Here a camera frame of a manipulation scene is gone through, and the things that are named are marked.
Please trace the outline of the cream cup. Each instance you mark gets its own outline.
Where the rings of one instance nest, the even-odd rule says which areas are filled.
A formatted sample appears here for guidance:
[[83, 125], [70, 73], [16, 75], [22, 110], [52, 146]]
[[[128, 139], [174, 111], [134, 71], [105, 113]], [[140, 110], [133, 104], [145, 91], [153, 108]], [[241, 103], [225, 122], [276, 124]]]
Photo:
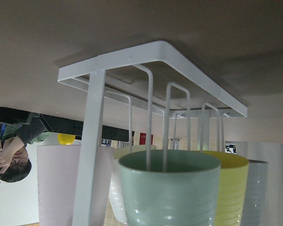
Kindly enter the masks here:
[[108, 194], [115, 218], [123, 224], [127, 224], [127, 217], [125, 213], [125, 206], [122, 194], [121, 174], [119, 172], [118, 159], [129, 153], [129, 146], [118, 148], [115, 150], [114, 159], [112, 160], [112, 173]]

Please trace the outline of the pink cup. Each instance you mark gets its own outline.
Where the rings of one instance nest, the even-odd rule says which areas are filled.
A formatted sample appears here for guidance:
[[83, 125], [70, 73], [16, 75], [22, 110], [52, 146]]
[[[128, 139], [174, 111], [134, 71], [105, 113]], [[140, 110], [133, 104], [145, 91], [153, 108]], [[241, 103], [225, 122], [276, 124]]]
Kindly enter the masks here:
[[[72, 224], [79, 145], [43, 145], [37, 148], [38, 202], [41, 226]], [[93, 226], [104, 224], [115, 149], [99, 146], [95, 162]]]

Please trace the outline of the yellow ball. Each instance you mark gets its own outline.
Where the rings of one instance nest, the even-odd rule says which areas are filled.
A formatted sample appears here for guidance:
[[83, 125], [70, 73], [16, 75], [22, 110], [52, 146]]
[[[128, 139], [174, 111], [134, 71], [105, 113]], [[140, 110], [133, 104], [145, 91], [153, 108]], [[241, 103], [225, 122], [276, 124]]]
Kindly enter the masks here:
[[60, 145], [72, 145], [75, 141], [75, 135], [58, 133], [58, 142]]

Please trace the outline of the person with glasses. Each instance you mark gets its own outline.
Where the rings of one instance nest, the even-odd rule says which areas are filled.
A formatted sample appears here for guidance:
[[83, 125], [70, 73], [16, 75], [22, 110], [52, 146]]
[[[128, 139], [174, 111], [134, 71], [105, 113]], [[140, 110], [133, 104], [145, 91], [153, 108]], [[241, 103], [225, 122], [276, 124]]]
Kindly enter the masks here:
[[0, 124], [0, 179], [14, 183], [27, 177], [32, 164], [26, 146], [49, 136], [40, 116], [34, 116], [30, 124], [20, 127]]

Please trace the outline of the green cup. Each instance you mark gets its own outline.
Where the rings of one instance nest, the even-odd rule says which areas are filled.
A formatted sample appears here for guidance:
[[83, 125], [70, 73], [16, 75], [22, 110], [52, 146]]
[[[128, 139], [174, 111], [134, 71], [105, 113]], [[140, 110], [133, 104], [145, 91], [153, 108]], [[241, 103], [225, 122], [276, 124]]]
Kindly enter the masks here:
[[196, 151], [135, 152], [118, 161], [130, 226], [212, 226], [215, 220], [221, 162]]

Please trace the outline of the yellow cup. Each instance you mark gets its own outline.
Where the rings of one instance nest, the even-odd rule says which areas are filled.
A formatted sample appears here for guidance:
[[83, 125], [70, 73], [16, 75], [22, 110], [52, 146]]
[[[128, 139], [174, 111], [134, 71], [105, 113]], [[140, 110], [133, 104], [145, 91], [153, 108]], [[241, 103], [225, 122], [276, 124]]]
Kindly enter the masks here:
[[204, 151], [221, 161], [218, 199], [214, 225], [239, 226], [241, 224], [249, 161], [239, 155]]

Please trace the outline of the grey cup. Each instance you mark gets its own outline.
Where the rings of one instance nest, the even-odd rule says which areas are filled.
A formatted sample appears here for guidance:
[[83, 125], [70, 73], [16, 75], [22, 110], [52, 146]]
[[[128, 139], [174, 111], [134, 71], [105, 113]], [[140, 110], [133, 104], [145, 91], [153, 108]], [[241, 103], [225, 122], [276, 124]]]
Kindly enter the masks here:
[[245, 193], [242, 226], [259, 226], [266, 199], [268, 162], [249, 160], [248, 181]]

